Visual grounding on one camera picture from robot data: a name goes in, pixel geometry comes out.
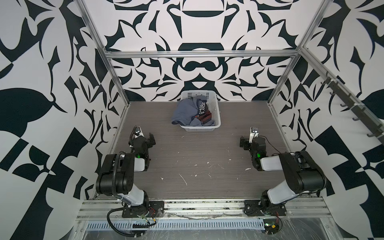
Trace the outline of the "blue-grey tank top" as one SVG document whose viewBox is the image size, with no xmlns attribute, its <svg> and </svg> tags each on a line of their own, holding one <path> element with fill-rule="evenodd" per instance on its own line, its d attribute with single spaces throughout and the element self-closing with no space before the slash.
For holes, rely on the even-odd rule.
<svg viewBox="0 0 384 240">
<path fill-rule="evenodd" d="M 206 101 L 206 96 L 196 96 L 181 100 L 171 118 L 173 125 L 190 126 L 190 127 L 207 127 L 215 124 L 214 120 L 206 124 L 202 124 L 198 119 L 198 101 Z"/>
</svg>

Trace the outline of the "white plastic laundry basket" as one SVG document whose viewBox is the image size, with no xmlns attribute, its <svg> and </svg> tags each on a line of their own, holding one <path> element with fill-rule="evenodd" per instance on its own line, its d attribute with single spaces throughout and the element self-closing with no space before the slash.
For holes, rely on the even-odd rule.
<svg viewBox="0 0 384 240">
<path fill-rule="evenodd" d="M 181 126 L 186 132 L 212 132 L 215 129 L 221 126 L 221 117 L 219 110 L 219 101 L 217 94 L 214 91 L 208 90 L 189 90 L 181 92 L 180 100 L 196 97 L 196 96 L 206 96 L 208 109 L 212 113 L 212 120 L 215 121 L 213 126 L 207 127 L 190 127 L 190 126 Z"/>
</svg>

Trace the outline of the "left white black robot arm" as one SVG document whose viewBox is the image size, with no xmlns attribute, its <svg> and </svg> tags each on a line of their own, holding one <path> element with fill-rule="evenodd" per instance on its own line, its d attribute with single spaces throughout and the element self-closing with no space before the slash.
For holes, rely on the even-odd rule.
<svg viewBox="0 0 384 240">
<path fill-rule="evenodd" d="M 147 209 L 148 194 L 134 184 L 134 175 L 149 169 L 149 149 L 155 144 L 153 134 L 146 138 L 141 127 L 135 126 L 130 134 L 130 151 L 106 155 L 96 181 L 97 194 L 112 196 L 131 208 Z"/>
</svg>

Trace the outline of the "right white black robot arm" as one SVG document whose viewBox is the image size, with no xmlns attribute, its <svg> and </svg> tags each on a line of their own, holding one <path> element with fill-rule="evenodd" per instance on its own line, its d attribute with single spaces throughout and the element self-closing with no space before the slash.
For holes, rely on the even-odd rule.
<svg viewBox="0 0 384 240">
<path fill-rule="evenodd" d="M 282 171 L 285 180 L 276 187 L 262 193 L 258 209 L 267 213 L 302 194 L 313 194 L 323 190 L 327 178 L 323 170 L 306 151 L 278 153 L 267 156 L 267 138 L 257 128 L 250 128 L 248 138 L 240 138 L 240 147 L 249 151 L 253 167 L 260 172 Z"/>
</svg>

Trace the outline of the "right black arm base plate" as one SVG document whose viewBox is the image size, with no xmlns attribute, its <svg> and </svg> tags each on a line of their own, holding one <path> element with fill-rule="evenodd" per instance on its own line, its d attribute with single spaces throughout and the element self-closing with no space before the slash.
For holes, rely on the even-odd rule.
<svg viewBox="0 0 384 240">
<path fill-rule="evenodd" d="M 248 217 L 260 216 L 285 216 L 285 204 L 274 205 L 269 202 L 263 203 L 261 200 L 245 200 L 243 212 Z"/>
</svg>

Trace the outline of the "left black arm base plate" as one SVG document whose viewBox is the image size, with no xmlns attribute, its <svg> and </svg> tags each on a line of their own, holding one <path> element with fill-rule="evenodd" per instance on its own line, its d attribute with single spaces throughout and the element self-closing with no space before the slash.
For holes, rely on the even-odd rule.
<svg viewBox="0 0 384 240">
<path fill-rule="evenodd" d="M 140 206 L 133 206 L 123 210 L 122 218 L 138 218 L 141 215 L 147 218 L 160 217 L 164 213 L 164 208 L 164 201 L 144 202 Z"/>
</svg>

